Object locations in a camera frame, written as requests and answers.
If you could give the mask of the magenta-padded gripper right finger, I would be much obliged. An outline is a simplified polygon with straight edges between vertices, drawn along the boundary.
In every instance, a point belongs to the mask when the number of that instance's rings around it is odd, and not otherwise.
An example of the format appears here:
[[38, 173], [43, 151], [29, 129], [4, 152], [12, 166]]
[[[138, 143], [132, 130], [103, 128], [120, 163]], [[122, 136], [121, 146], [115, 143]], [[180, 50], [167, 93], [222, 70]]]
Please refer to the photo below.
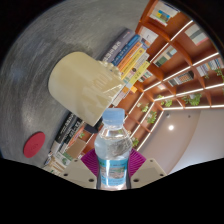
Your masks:
[[154, 158], [146, 159], [132, 150], [128, 161], [128, 188], [136, 189], [166, 176], [165, 171]]

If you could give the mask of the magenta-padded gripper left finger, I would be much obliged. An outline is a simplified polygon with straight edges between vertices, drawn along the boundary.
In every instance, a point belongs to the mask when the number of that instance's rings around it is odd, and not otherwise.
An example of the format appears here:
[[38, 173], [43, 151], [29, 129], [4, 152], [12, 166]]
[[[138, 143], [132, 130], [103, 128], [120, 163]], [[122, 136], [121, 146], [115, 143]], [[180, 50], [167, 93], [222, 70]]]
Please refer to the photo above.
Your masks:
[[84, 188], [99, 187], [99, 163], [95, 150], [90, 150], [81, 159], [73, 159], [61, 173], [61, 177]]

